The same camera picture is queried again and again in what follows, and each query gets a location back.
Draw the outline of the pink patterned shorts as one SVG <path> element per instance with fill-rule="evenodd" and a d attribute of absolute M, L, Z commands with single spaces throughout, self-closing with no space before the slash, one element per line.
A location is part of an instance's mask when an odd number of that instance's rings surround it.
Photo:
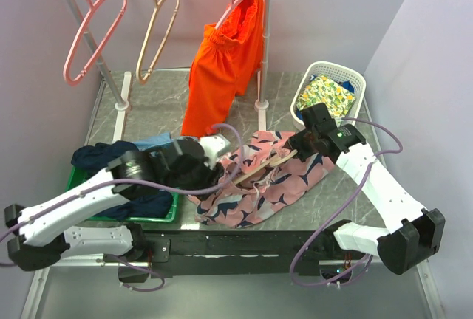
<path fill-rule="evenodd" d="M 224 168 L 220 178 L 225 180 L 242 162 L 236 178 L 252 171 L 277 154 L 287 156 L 289 131 L 257 131 L 249 143 L 224 154 L 219 163 Z M 189 196 L 196 205 L 195 219 L 204 225 L 221 224 L 231 228 L 250 227 L 272 217 L 284 207 L 296 203 L 312 187 L 323 180 L 335 165 L 328 157 L 315 154 L 305 162 L 291 158 L 274 168 L 265 167 L 238 185 L 228 183 L 224 188 L 205 196 Z"/>

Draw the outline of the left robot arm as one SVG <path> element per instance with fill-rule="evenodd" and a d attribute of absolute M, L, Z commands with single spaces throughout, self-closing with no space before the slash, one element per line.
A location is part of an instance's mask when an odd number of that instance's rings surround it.
<path fill-rule="evenodd" d="M 81 185 L 32 207 L 5 208 L 9 267 L 36 271 L 77 255 L 105 254 L 139 261 L 147 251 L 143 230 L 136 224 L 110 230 L 79 227 L 79 223 L 111 207 L 166 190 L 205 195 L 217 189 L 228 149 L 221 135 L 181 137 L 143 151 L 126 151 Z"/>

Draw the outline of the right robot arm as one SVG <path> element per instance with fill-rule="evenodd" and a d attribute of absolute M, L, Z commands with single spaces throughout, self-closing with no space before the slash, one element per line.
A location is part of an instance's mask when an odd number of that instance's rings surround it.
<path fill-rule="evenodd" d="M 356 191 L 366 195 L 384 222 L 383 227 L 330 222 L 323 231 L 325 253 L 334 259 L 348 251 L 373 255 L 396 275 L 436 254 L 444 215 L 437 208 L 427 210 L 404 190 L 353 125 L 354 119 L 337 125 L 323 103 L 300 113 L 304 129 L 287 142 L 296 157 L 301 161 L 313 155 L 328 157 L 357 184 Z"/>

